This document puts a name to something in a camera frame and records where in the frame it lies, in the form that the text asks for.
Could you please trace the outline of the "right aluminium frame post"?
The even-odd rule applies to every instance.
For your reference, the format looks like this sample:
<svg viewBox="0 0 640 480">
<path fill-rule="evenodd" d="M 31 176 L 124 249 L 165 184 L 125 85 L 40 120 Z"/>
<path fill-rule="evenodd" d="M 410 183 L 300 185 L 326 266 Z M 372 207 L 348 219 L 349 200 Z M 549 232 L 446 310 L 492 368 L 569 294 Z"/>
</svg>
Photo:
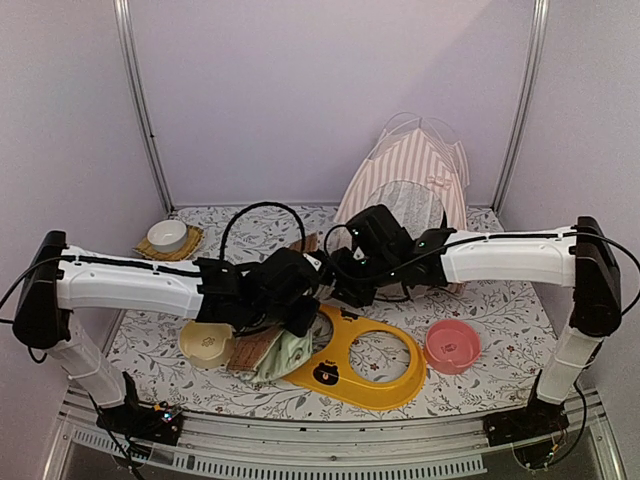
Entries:
<svg viewBox="0 0 640 480">
<path fill-rule="evenodd" d="M 525 56 L 524 74 L 510 130 L 503 165 L 494 192 L 491 207 L 500 215 L 506 205 L 509 187 L 513 180 L 519 151 L 524 138 L 526 123 L 533 101 L 535 86 L 542 61 L 550 2 L 535 0 L 529 42 Z"/>
</svg>

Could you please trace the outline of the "pink pet bowl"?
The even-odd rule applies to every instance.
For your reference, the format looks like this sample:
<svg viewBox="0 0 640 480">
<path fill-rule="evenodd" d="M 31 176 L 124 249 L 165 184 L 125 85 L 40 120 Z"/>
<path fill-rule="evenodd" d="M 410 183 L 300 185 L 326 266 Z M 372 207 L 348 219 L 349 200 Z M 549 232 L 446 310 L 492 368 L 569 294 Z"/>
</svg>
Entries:
<svg viewBox="0 0 640 480">
<path fill-rule="evenodd" d="M 442 374 L 464 373 L 480 358 L 481 352 L 479 335 L 460 320 L 439 320 L 428 329 L 425 336 L 426 362 Z"/>
</svg>

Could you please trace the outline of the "left aluminium frame post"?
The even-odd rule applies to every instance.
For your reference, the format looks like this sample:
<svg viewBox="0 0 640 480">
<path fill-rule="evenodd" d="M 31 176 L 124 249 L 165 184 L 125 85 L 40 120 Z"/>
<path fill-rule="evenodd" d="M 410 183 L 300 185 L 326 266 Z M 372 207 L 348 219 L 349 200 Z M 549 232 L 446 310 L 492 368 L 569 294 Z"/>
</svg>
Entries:
<svg viewBox="0 0 640 480">
<path fill-rule="evenodd" d="M 134 113 L 139 126 L 143 148 L 162 208 L 165 213 L 170 214 L 175 210 L 175 206 L 169 190 L 169 184 L 164 168 L 161 164 L 156 135 L 152 126 L 145 98 L 143 79 L 134 38 L 130 2 L 127 0 L 114 0 L 113 6 L 120 48 L 124 61 L 125 74 L 129 84 Z"/>
</svg>

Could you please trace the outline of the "brown checkered mat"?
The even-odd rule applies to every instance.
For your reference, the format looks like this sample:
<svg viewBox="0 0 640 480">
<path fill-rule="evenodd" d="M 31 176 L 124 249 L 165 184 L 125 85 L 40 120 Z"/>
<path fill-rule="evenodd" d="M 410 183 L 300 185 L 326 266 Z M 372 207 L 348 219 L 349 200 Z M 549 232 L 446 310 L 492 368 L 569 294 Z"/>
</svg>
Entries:
<svg viewBox="0 0 640 480">
<path fill-rule="evenodd" d="M 302 237 L 280 248 L 242 278 L 242 305 L 256 315 L 236 337 L 226 369 L 253 384 L 280 379 L 312 355 L 312 334 L 298 338 L 284 329 L 287 311 L 302 297 L 315 298 L 317 272 L 304 259 L 317 246 L 317 235 Z"/>
</svg>

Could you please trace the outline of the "aluminium frame post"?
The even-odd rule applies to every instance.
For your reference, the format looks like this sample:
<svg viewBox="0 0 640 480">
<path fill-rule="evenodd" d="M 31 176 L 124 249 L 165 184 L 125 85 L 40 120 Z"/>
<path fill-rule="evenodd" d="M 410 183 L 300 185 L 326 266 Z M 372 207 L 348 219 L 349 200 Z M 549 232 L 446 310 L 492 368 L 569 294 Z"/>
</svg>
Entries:
<svg viewBox="0 0 640 480">
<path fill-rule="evenodd" d="M 152 126 L 145 98 L 143 79 L 134 38 L 130 2 L 127 0 L 114 0 L 113 6 L 120 48 L 124 61 L 125 74 L 129 84 L 134 113 L 139 126 L 143 148 L 162 208 L 165 213 L 170 214 L 175 210 L 175 206 L 169 190 L 169 184 L 164 168 L 161 164 L 156 135 Z"/>
<path fill-rule="evenodd" d="M 524 74 L 510 130 L 503 165 L 494 192 L 491 207 L 500 215 L 506 205 L 509 187 L 513 180 L 519 151 L 524 138 L 526 123 L 533 101 L 535 86 L 542 61 L 550 2 L 535 0 L 529 42 L 525 56 Z"/>
</svg>

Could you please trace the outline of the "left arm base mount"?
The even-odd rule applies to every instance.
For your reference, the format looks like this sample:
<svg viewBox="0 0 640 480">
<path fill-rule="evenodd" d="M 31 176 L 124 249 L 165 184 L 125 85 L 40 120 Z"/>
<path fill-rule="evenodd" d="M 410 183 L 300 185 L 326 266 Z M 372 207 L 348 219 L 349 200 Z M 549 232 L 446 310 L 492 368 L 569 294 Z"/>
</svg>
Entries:
<svg viewBox="0 0 640 480">
<path fill-rule="evenodd" d="M 153 406 L 143 405 L 134 380 L 126 372 L 123 377 L 126 387 L 124 403 L 110 408 L 99 407 L 96 425 L 126 438 L 176 446 L 183 427 L 182 408 L 166 401 Z"/>
</svg>

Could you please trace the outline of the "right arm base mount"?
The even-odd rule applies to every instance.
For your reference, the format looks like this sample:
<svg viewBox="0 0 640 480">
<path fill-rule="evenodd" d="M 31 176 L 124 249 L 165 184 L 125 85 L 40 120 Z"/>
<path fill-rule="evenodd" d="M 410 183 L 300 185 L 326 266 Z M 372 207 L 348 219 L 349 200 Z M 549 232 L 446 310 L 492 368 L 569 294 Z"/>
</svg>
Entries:
<svg viewBox="0 0 640 480">
<path fill-rule="evenodd" d="M 526 406 L 483 417 L 490 446 L 505 445 L 550 435 L 569 426 L 564 403 L 552 404 L 533 395 Z"/>
</svg>

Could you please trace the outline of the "pink striped pet tent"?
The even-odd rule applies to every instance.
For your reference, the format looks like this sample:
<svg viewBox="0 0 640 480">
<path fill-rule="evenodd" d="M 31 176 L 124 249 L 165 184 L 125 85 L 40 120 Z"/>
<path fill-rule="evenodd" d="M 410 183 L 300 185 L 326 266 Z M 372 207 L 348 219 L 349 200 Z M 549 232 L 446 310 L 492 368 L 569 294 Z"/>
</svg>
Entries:
<svg viewBox="0 0 640 480">
<path fill-rule="evenodd" d="M 438 249 L 467 227 L 466 192 L 449 152 L 420 128 L 371 151 L 345 191 L 339 230 L 328 242 L 339 278 L 375 290 L 447 286 Z"/>
</svg>

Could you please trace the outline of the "white ceramic bowl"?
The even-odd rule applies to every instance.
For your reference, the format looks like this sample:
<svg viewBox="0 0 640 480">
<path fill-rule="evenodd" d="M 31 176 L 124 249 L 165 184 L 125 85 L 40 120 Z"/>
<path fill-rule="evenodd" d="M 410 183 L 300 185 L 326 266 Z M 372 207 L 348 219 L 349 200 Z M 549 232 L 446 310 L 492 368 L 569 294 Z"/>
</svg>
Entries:
<svg viewBox="0 0 640 480">
<path fill-rule="evenodd" d="M 160 253 L 180 250 L 188 238 L 188 228 L 180 220 L 169 219 L 154 224 L 147 232 L 146 239 Z"/>
</svg>

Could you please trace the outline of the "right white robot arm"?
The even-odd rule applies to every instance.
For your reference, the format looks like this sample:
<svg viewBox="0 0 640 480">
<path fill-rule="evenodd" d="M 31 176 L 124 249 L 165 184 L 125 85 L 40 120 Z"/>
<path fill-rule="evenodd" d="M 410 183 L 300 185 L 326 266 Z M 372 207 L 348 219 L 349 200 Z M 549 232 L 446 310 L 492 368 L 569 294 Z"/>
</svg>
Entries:
<svg viewBox="0 0 640 480">
<path fill-rule="evenodd" d="M 517 427 L 537 436 L 556 417 L 603 340 L 621 325 L 621 272 L 614 251 L 629 250 L 607 238 L 598 222 L 581 216 L 569 227 L 531 232 L 485 233 L 429 229 L 413 239 L 384 205 L 369 207 L 343 224 L 348 247 L 325 253 L 333 295 L 354 307 L 372 303 L 378 289 L 446 286 L 474 281 L 526 281 L 570 288 L 573 306 L 554 353 L 541 370 L 533 401 L 517 415 Z"/>
</svg>

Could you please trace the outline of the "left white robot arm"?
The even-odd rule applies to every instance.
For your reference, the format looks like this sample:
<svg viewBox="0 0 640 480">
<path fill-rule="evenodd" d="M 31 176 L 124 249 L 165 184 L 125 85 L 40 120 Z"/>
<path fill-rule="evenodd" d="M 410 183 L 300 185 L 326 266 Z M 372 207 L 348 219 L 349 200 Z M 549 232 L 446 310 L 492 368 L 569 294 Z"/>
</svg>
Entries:
<svg viewBox="0 0 640 480">
<path fill-rule="evenodd" d="M 2 295 L 19 300 L 10 323 L 25 346 L 56 359 L 95 403 L 128 434 L 148 426 L 132 381 L 73 322 L 82 308 L 141 310 L 226 324 L 232 332 L 266 319 L 303 336 L 319 308 L 315 295 L 324 262 L 303 246 L 280 248 L 262 262 L 233 264 L 216 258 L 167 262 L 103 256 L 50 231 L 30 266 Z"/>
</svg>

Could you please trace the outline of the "white tent pole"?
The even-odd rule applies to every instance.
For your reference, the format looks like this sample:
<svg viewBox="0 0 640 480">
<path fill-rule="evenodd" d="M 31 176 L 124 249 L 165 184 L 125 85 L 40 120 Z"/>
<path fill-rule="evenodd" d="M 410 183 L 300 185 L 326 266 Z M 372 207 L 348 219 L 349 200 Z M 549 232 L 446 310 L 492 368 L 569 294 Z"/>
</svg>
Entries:
<svg viewBox="0 0 640 480">
<path fill-rule="evenodd" d="M 450 154 L 462 191 L 466 192 L 471 183 L 469 162 L 466 150 L 458 133 L 445 121 L 436 117 L 423 117 L 412 112 L 399 112 L 393 115 L 381 129 L 378 143 L 371 154 L 381 153 L 385 148 L 415 129 L 422 129 L 435 143 L 442 145 Z"/>
</svg>

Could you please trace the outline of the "front aluminium rail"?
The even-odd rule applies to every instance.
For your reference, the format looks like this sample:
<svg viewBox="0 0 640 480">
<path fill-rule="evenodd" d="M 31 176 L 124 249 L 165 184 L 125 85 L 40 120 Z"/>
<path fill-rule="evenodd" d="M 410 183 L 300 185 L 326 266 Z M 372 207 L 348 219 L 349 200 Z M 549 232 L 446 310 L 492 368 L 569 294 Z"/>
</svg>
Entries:
<svg viewBox="0 0 640 480">
<path fill-rule="evenodd" d="M 88 397 L 66 395 L 48 479 L 625 479 L 602 402 L 566 404 L 566 431 L 493 445 L 483 416 L 316 422 L 188 412 L 174 446 L 125 456 L 95 423 Z"/>
</svg>

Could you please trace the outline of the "yellow double bowl holder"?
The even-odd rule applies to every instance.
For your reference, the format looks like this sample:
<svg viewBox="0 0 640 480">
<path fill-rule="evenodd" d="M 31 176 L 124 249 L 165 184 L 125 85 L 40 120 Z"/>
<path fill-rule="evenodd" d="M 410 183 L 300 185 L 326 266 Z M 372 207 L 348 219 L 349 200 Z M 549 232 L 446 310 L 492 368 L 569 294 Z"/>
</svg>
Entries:
<svg viewBox="0 0 640 480">
<path fill-rule="evenodd" d="M 323 305 L 331 338 L 284 379 L 297 387 L 372 411 L 413 401 L 427 377 L 420 345 L 409 334 L 343 308 Z"/>
</svg>

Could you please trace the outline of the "cream pet bowl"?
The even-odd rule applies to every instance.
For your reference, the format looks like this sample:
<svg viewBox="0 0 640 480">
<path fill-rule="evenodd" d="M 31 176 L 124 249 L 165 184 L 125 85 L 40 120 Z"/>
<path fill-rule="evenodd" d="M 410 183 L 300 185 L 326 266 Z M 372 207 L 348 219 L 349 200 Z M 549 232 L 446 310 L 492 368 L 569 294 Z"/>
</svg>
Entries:
<svg viewBox="0 0 640 480">
<path fill-rule="evenodd" d="M 179 334 L 179 349 L 189 363 L 199 369 L 223 367 L 235 349 L 230 325 L 187 322 Z"/>
</svg>

